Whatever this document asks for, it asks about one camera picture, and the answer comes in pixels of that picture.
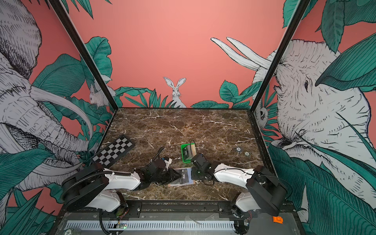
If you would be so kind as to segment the green plastic tray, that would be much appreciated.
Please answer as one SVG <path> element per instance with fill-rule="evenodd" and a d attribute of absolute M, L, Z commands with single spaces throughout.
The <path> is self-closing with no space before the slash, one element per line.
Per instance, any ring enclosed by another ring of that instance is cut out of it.
<path fill-rule="evenodd" d="M 185 164 L 189 164 L 191 163 L 192 159 L 187 159 L 187 156 L 188 156 L 188 153 L 187 153 L 187 146 L 190 145 L 190 144 L 184 144 L 184 145 L 181 145 L 181 154 L 182 154 L 182 161 L 183 163 Z"/>

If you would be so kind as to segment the tan leather card holder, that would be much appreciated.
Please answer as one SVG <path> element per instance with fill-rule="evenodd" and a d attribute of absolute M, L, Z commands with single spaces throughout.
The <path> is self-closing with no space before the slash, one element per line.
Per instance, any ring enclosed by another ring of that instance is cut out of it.
<path fill-rule="evenodd" d="M 191 167 L 176 168 L 175 171 L 177 171 L 181 175 L 181 177 L 168 184 L 169 187 L 180 187 L 186 185 L 193 185 L 195 183 L 195 181 L 192 178 Z"/>

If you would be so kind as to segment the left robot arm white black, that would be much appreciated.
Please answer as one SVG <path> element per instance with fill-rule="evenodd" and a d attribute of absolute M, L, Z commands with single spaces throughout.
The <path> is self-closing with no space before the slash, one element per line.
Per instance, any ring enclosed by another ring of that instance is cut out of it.
<path fill-rule="evenodd" d="M 119 190 L 140 191 L 153 183 L 168 185 L 180 179 L 181 174 L 170 168 L 170 163 L 171 159 L 156 159 L 130 172 L 113 171 L 102 164 L 93 164 L 63 181 L 60 200 L 69 212 L 95 208 L 116 212 L 117 216 L 125 215 L 129 206 Z"/>

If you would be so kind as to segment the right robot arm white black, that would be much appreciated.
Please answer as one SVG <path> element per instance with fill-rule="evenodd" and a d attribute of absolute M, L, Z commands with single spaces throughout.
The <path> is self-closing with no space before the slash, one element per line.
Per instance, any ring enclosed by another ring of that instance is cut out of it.
<path fill-rule="evenodd" d="M 287 188 L 266 167 L 239 168 L 220 162 L 210 162 L 203 154 L 191 159 L 193 173 L 199 180 L 229 183 L 247 189 L 235 198 L 235 208 L 242 211 L 262 210 L 278 216 L 287 197 Z"/>

